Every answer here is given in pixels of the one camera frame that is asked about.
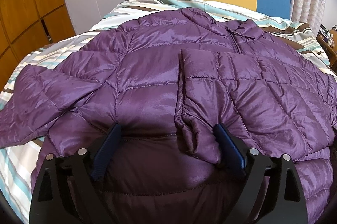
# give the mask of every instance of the striped duvet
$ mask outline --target striped duvet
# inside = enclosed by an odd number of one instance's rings
[[[210,14],[217,21],[248,18],[273,35],[296,42],[297,51],[313,62],[322,72],[335,74],[330,70],[329,60],[321,46],[317,43],[307,23],[292,23],[281,18],[247,10],[238,6],[214,1],[193,0],[125,0],[112,12],[107,14],[98,24],[81,35],[74,36],[59,43],[48,45],[28,54],[14,70],[8,83],[0,94],[0,109],[11,98],[17,75],[27,64],[45,66],[53,69],[72,52],[78,51],[100,31],[116,28],[120,24],[158,12],[176,10],[184,7],[195,7]],[[36,139],[23,146],[0,149],[0,189],[9,204],[22,219],[28,223],[31,201],[30,175],[36,166],[43,138]]]

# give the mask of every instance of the metal screw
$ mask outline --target metal screw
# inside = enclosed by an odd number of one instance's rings
[[[54,158],[54,155],[52,153],[49,153],[45,158],[46,160],[52,160]]]
[[[287,153],[283,155],[283,158],[287,161],[291,160],[291,157]]]
[[[79,155],[85,155],[86,153],[87,153],[87,149],[85,149],[85,148],[81,148],[81,149],[79,149],[78,151],[77,151],[77,153],[79,154]]]
[[[249,152],[253,155],[253,156],[257,156],[259,154],[258,149],[252,148],[249,150]]]

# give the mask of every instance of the jacket zipper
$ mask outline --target jacket zipper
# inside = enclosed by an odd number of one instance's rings
[[[229,33],[229,35],[230,35],[230,38],[232,39],[232,42],[233,42],[234,47],[235,47],[235,49],[236,49],[236,53],[242,54],[241,49],[240,49],[238,43],[237,43],[237,42],[235,41],[235,39],[234,39],[234,36],[233,36],[232,31],[230,31],[228,28],[227,28],[227,31],[228,31],[228,33]]]

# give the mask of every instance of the quilted jacket sleeve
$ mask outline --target quilted jacket sleeve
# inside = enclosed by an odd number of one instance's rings
[[[44,136],[60,115],[99,87],[96,81],[27,65],[17,77],[12,98],[0,111],[0,148]]]
[[[224,122],[248,147],[294,160],[334,140],[333,79],[267,57],[182,49],[175,122],[188,153],[216,164],[212,127]]]

